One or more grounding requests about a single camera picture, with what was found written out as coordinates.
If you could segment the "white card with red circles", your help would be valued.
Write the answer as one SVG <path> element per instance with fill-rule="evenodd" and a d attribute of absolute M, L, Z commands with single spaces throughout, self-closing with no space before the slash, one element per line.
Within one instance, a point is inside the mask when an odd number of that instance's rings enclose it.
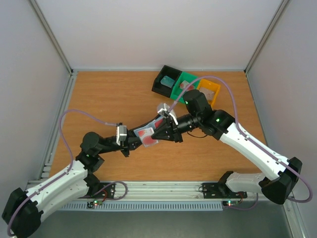
<path fill-rule="evenodd" d="M 153 146 L 158 144 L 158 140 L 153 140 L 151 136 L 154 134 L 153 128 L 145 128 L 138 131 L 138 136 L 145 147 Z"/>

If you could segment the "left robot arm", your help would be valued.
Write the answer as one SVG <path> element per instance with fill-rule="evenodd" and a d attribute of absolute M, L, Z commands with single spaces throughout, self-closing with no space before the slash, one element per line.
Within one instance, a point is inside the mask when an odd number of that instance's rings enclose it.
<path fill-rule="evenodd" d="M 130 131 L 111 137 L 86 133 L 81 152 L 66 168 L 28 190 L 17 188 L 10 194 L 1 216 L 7 224 L 8 236 L 28 238 L 63 205 L 76 198 L 97 196 L 101 188 L 94 172 L 104 162 L 100 155 L 120 151 L 128 157 L 140 145 L 141 140 Z"/>

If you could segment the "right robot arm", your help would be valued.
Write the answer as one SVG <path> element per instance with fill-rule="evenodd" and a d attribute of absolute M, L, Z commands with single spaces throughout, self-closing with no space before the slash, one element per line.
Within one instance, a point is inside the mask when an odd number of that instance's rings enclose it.
<path fill-rule="evenodd" d="M 227 171 L 217 183 L 217 192 L 223 198 L 233 193 L 261 193 L 268 200 L 282 205 L 298 181 L 302 162 L 288 159 L 256 140 L 235 118 L 223 110 L 214 110 L 198 90 L 183 96 L 188 114 L 177 117 L 165 103 L 157 107 L 163 117 L 154 130 L 152 139 L 182 142 L 182 135 L 199 128 L 205 135 L 229 145 L 260 169 L 257 174 L 239 174 Z"/>

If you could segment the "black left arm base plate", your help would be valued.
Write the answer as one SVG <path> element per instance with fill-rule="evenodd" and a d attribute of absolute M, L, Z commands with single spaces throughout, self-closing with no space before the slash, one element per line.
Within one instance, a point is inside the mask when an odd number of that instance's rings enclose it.
<path fill-rule="evenodd" d="M 106 196 L 106 198 L 114 198 L 114 192 L 115 183 L 100 182 L 97 185 L 94 185 L 92 188 L 89 188 L 88 193 L 83 197 L 103 199 Z"/>

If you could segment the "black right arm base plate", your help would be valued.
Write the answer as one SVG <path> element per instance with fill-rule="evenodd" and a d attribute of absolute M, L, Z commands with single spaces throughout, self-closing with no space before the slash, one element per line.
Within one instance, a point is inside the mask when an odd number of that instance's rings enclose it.
<path fill-rule="evenodd" d="M 204 199 L 244 199 L 248 197 L 246 192 L 233 192 L 225 184 L 218 182 L 202 183 L 202 193 Z"/>

